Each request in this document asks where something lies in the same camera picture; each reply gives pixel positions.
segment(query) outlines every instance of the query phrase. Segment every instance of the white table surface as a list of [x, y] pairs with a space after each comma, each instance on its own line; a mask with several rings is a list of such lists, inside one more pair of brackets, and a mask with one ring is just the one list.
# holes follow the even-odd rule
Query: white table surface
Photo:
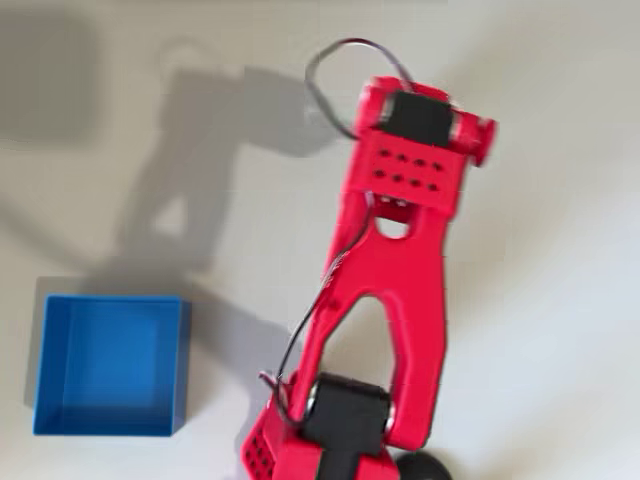
[[[351, 149], [301, 121], [302, 71], [354, 35], [501, 122], [447, 243], [428, 447], [456, 480], [638, 478], [639, 13], [630, 0], [3, 1], [0, 478], [243, 478], [236, 448], [267, 394], [255, 375], [318, 286]], [[321, 81], [347, 115], [388, 72], [351, 49]], [[42, 295], [88, 290], [194, 300], [174, 437], [32, 436]], [[358, 305], [328, 368], [388, 382], [384, 322]]]

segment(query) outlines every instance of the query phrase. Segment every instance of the red 3d-printed part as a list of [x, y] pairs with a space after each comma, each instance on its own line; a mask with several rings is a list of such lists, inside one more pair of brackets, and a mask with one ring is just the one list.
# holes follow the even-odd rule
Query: red 3d-printed part
[[[441, 90], [412, 87], [414, 93], [449, 103]], [[317, 305], [295, 381], [287, 389], [287, 408], [294, 419], [304, 419], [325, 343], [359, 298], [375, 296], [385, 307], [395, 352], [384, 443], [415, 450], [429, 435], [446, 349], [442, 249], [447, 225], [456, 212], [466, 166], [482, 164], [496, 124], [452, 108], [446, 147], [391, 135], [377, 126], [385, 102], [400, 89], [398, 79], [378, 77], [362, 97], [359, 138], [342, 188], [327, 268], [369, 220]], [[367, 195], [373, 196], [373, 205]], [[386, 237], [377, 229], [376, 217], [407, 224], [406, 235]], [[251, 478], [316, 478], [321, 447], [302, 440], [274, 404], [272, 398], [244, 445]], [[385, 449], [379, 458], [363, 456], [357, 472], [357, 480], [398, 478]]]

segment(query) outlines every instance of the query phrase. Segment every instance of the black wheel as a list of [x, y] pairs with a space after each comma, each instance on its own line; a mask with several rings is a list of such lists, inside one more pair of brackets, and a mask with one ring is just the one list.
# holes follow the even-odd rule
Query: black wheel
[[406, 453], [396, 460], [400, 480], [452, 480], [442, 463], [425, 452]]

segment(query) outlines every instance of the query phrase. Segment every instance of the black wire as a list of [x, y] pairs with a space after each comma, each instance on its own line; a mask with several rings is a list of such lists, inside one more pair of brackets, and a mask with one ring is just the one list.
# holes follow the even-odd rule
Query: black wire
[[289, 415], [287, 406], [284, 404], [282, 400], [282, 380], [284, 377], [284, 370], [287, 366], [287, 361], [291, 356], [291, 352], [293, 351], [293, 347], [298, 341], [298, 337], [304, 330], [304, 327], [307, 325], [307, 323], [309, 323], [309, 320], [311, 319], [313, 312], [318, 306], [318, 303], [322, 298], [322, 294], [324, 293], [324, 290], [333, 275], [333, 272], [335, 272], [335, 270], [340, 266], [344, 257], [360, 241], [360, 239], [364, 236], [365, 232], [367, 231], [367, 228], [369, 226], [369, 223], [371, 221], [371, 216], [373, 213], [373, 193], [366, 192], [365, 200], [367, 202], [367, 211], [365, 213], [365, 218], [362, 221], [362, 225], [360, 226], [360, 229], [354, 235], [351, 241], [347, 244], [347, 246], [345, 246], [342, 250], [340, 250], [336, 254], [336, 256], [331, 261], [331, 264], [327, 268], [327, 271], [324, 274], [324, 277], [322, 279], [320, 291], [317, 293], [316, 298], [314, 299], [313, 303], [307, 310], [307, 313], [305, 313], [304, 318], [302, 319], [302, 321], [300, 321], [300, 323], [298, 323], [298, 325], [296, 326], [296, 329], [293, 331], [293, 334], [291, 335], [291, 338], [289, 339], [289, 343], [287, 344], [287, 348], [285, 349], [282, 360], [280, 361], [280, 366], [278, 367], [278, 373], [275, 379], [271, 378], [265, 372], [260, 373], [260, 378], [273, 390], [274, 400], [276, 402], [276, 407], [278, 408], [278, 412], [280, 413], [280, 416], [290, 427], [293, 427], [293, 428], [300, 428], [304, 424], [305, 418], [303, 417], [301, 420], [296, 420], [292, 418], [291, 415]]
[[331, 125], [336, 130], [352, 140], [357, 140], [358, 135], [353, 131], [353, 127], [345, 125], [345, 123], [340, 120], [340, 118], [338, 118], [338, 115], [331, 106], [331, 102], [329, 101], [329, 99], [327, 99], [327, 97], [322, 93], [322, 91], [316, 84], [316, 71], [318, 70], [318, 66], [325, 58], [333, 54], [336, 50], [344, 45], [362, 45], [381, 52], [389, 61], [389, 63], [391, 63], [391, 65], [393, 65], [393, 67], [397, 70], [403, 88], [408, 92], [413, 91], [413, 80], [411, 78], [411, 75], [409, 74], [409, 71], [393, 53], [391, 53], [382, 45], [365, 38], [345, 38], [342, 40], [338, 40], [337, 42], [332, 43], [325, 49], [318, 52], [311, 59], [305, 71], [304, 81], [307, 88], [309, 89], [309, 92], [313, 96], [313, 99], [318, 104], [318, 108], [327, 117], [329, 123], [331, 123]]

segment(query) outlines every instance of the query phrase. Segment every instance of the open box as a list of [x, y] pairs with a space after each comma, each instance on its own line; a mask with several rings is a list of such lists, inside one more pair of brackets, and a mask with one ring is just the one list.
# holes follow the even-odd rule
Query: open box
[[185, 420], [189, 304], [47, 297], [33, 432], [170, 436]]

